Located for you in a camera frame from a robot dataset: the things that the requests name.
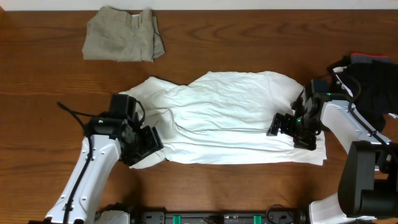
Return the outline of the white t-shirt black print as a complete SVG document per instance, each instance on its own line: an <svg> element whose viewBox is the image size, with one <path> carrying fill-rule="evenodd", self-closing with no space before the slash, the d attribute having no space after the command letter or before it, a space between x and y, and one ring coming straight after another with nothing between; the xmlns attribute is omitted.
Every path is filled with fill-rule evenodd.
<svg viewBox="0 0 398 224"><path fill-rule="evenodd" d="M326 159L324 135L317 137L313 151L296 148L288 135L267 135L274 115L291 113L302 88L276 72L209 72L188 85L150 77L127 94L141 102L139 113L164 146L136 167L162 161L320 166Z"/></svg>

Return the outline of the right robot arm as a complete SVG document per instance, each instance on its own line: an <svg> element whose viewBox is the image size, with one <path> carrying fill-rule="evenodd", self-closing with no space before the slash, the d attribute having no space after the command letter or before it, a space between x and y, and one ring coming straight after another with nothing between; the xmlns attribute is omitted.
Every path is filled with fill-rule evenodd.
<svg viewBox="0 0 398 224"><path fill-rule="evenodd" d="M294 146L315 150L329 131L345 149L337 193L312 202L301 223L354 223L397 217L397 144L356 109L349 95L332 93L325 80L312 80L291 104L293 114L274 115L268 136L286 134Z"/></svg>

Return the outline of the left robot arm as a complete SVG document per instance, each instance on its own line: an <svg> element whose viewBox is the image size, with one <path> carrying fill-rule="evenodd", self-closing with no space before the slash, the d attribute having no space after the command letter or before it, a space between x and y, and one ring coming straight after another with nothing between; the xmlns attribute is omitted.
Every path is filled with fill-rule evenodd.
<svg viewBox="0 0 398 224"><path fill-rule="evenodd" d="M125 94L111 97L109 110L82 123L83 142L75 168L44 224L132 223L132 210L120 203L97 211L114 165L133 166L163 148L155 127L144 126L142 103Z"/></svg>

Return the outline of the black garment red trim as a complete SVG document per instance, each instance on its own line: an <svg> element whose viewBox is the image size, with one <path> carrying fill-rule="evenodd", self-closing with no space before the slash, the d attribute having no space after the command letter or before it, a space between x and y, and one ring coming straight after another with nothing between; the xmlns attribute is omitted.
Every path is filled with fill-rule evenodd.
<svg viewBox="0 0 398 224"><path fill-rule="evenodd" d="M381 132L385 114L397 115L397 63L387 55L352 53L327 68L332 92L349 95L370 125Z"/></svg>

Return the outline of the folded khaki shorts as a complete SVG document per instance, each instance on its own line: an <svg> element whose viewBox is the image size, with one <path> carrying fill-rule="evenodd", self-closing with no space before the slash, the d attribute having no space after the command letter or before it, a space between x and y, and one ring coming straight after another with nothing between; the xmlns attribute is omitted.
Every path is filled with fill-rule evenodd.
<svg viewBox="0 0 398 224"><path fill-rule="evenodd" d="M152 11L132 15L103 6L87 23L82 53L85 60L153 62L165 49Z"/></svg>

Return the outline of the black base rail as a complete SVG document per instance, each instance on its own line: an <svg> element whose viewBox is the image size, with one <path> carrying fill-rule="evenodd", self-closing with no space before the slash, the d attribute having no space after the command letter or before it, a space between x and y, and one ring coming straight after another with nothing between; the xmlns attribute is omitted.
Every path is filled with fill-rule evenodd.
<svg viewBox="0 0 398 224"><path fill-rule="evenodd" d="M142 212L135 224L306 224L307 215L301 210L277 208L264 213L171 213Z"/></svg>

